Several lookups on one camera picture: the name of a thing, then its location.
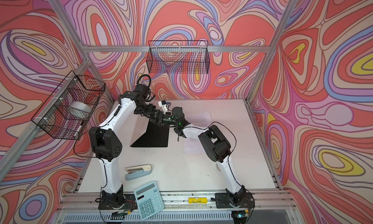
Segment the aluminum frame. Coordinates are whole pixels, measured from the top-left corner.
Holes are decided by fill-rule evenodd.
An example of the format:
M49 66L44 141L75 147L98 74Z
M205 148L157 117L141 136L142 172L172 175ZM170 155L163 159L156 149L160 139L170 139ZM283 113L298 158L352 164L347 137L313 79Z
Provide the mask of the aluminum frame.
M148 52L149 46L143 45L112 45L93 46L83 45L85 52ZM169 46L176 48L193 48L199 46ZM269 46L207 46L208 52L269 52Z
M75 70L76 74L83 74L86 70L86 67L88 65L88 61L84 60L83 63L81 63L77 69ZM72 79L75 76L74 73L70 75L68 79ZM40 111L40 113L37 115L36 118L43 117L47 111L53 106L55 101L55 97L58 97L62 94L63 91L67 88L68 84L70 82L66 81L61 88L55 93L53 98L48 102L47 105L44 106L44 108ZM17 162L19 157L23 154L23 152L26 150L26 148L30 145L30 143L33 141L35 136L40 132L41 128L31 122L27 129L22 133L21 137L19 137L16 142L8 149L8 151L4 154L4 156L0 159L0 181L2 181L5 176L8 174L8 172L12 169L14 164Z
M48 0L51 4L52 8L56 12L57 16L59 17L60 21L62 22L62 26L66 29L69 36L72 38L77 50L81 53L83 58L85 59L84 63L88 63L91 68L92 74L95 76L95 78L103 80L102 76L100 75L99 71L97 70L95 64L91 61L91 58L89 57L89 52L147 52L148 46L88 46L83 45L82 40L79 38L75 28L72 25L72 22L68 18L61 2L59 0ZM266 68L268 67L268 64L270 62L270 59L272 55L275 52L276 46L280 40L280 37L286 27L286 24L294 10L294 7L296 6L297 0L289 0L287 2L287 5L285 7L285 10L283 12L283 15L279 21L279 24L275 30L275 33L271 39L269 46L209 46L208 49L210 52L266 52L266 55L263 58L262 64L259 67L259 70L253 80L253 83L250 87L249 93L245 98L245 101L248 102L249 97L252 96L253 91L256 90L256 87L259 85L259 81L264 74ZM105 94L107 95L107 98L111 101L113 101L112 96L109 92L105 91ZM250 118L253 121L253 114L252 111L250 112L250 106L247 106L249 115L251 114ZM29 143L34 139L36 134L39 132L39 130L36 129L37 126L34 125L34 127L29 127L23 136L19 138L11 147L11 149L8 150L8 152L3 156L3 158L0 161L0 168L2 168L2 171L0 172L0 179L2 180L4 176L7 174L7 172L12 168L13 164L17 161L17 156L22 154L22 149L26 148ZM258 129L256 130L258 139L261 139L261 146L263 150L263 136L261 135L260 131ZM268 157L268 153L265 154L267 162L270 164L268 167L270 170L273 169L272 161ZM216 191L197 191L197 192L162 192L162 195L168 196L168 200L165 201L165 207L170 210L188 210L191 206L186 204L187 197L193 196L203 196L206 197L207 195L212 196ZM288 191L284 190L253 190L253 196L256 199L256 209L273 209L273 208L283 208L288 209L289 207L297 209L295 202L292 200L292 196ZM95 210L98 207L98 204L94 202L94 200L99 197L98 193L70 193L63 196L61 199L61 203L59 206L59 210L62 208L65 208L66 206L72 206L76 207L75 209L77 212L81 212L82 209L87 210ZM214 206L214 203L208 203L208 205L201 206L200 208L202 210L209 210Z
M282 33L285 30L285 27L287 23L289 22L289 19L291 17L291 14L294 11L294 8L297 4L298 0L289 0L287 2L287 5L285 7L285 10L281 16L281 19L279 21L279 24L275 30L275 33L273 34L271 43L270 43L270 50L269 52L264 56L260 67L258 68L257 74L254 76L254 79L251 83L251 86L249 88L249 92L246 96L246 101L250 99L250 97L253 95L253 92L256 91L257 87L259 86L259 81L261 81L264 72L267 70L268 66L270 66L270 62L272 59L273 54L276 52L276 47L278 42L280 41L280 38L282 36Z
M225 190L211 191L180 191L160 192L166 211L188 211L188 210L214 210L215 193L226 192ZM290 191L278 189L250 190L255 199L255 209L298 209ZM86 212L98 209L95 199L100 193L68 193L64 194L58 206L58 211L69 209L69 212ZM206 204L189 204L188 198L207 198ZM243 210L242 208L225 208L219 210Z
M250 105L247 102L245 103L245 106L246 106L247 113L249 114L249 117L250 117L250 120L251 120L251 124L254 127L255 134L258 137L258 141L259 141L261 150L263 151L264 158L266 159L269 171L271 172L272 176L276 180L276 183L278 185L278 189L282 190L283 189L282 184L281 184L281 182L280 182L280 180L279 180L279 178L277 176L277 172L275 171L275 167L273 166L273 162L272 162L272 160L270 158L270 154L268 152L268 148L266 147L265 138L261 134L259 126L258 126L258 124L255 121L253 110L252 110L252 108L250 107Z
M103 80L101 74L99 73L98 69L96 68L95 64L92 62L88 53L85 52L85 50L83 49L82 40L79 38L78 33L75 30L75 28L73 27L72 22L70 21L69 17L67 16L67 13L66 13L65 9L63 8L60 0L48 0L48 1L49 1L49 4L52 6L54 12L56 13L58 18L60 19L60 21L62 23L62 27L66 30L68 35L73 40L73 42L75 44L75 47L77 48L77 50L79 51L81 56L84 59L87 59L88 62L90 63L89 68L90 68L93 76L104 82L104 80ZM108 90L105 90L105 95L109 99L109 101L114 102L114 100L113 100L113 98L112 98L112 96L111 96L111 94Z

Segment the calculator display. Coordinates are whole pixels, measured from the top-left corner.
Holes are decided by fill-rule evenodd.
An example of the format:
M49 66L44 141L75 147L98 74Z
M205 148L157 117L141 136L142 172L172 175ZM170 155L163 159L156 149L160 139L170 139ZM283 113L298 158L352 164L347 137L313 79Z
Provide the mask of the calculator display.
M155 185L152 183L151 185L149 185L149 186L147 186L147 187L145 187L145 188L143 188L143 189L141 189L141 190L136 191L136 195L140 195L140 194L142 194L143 192L146 192L147 190L149 190L149 189L151 189L151 188L153 188L153 187L155 187Z

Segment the yellow label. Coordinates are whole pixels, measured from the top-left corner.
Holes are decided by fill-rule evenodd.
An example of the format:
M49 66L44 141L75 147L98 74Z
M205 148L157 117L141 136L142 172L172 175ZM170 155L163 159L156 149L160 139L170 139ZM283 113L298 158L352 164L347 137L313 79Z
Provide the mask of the yellow label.
M193 203L202 203L202 204L207 204L207 198L188 198L188 203L193 204Z

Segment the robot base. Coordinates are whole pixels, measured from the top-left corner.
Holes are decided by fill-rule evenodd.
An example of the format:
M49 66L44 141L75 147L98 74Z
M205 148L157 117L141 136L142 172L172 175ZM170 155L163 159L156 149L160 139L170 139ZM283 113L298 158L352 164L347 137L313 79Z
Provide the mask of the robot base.
M233 208L233 207L253 207L255 204L253 195L249 192L237 192L236 194L232 194L231 192L227 191L226 193L215 193L216 199L216 207L218 209L221 208Z
M116 209L130 209L132 207L131 202L125 201L131 200L136 205L136 198L133 193L123 194L123 185L117 193L106 193L102 191L100 204L98 205L99 210L116 210Z

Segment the white roll of tape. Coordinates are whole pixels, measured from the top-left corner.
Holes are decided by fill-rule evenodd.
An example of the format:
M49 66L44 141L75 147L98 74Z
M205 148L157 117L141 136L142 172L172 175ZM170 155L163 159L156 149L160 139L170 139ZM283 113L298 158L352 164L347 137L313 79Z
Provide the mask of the white roll of tape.
M85 103L79 102L79 101L72 102L70 104L70 107L72 107L72 108L69 108L70 114L80 119L86 119L92 110L88 105L86 105Z

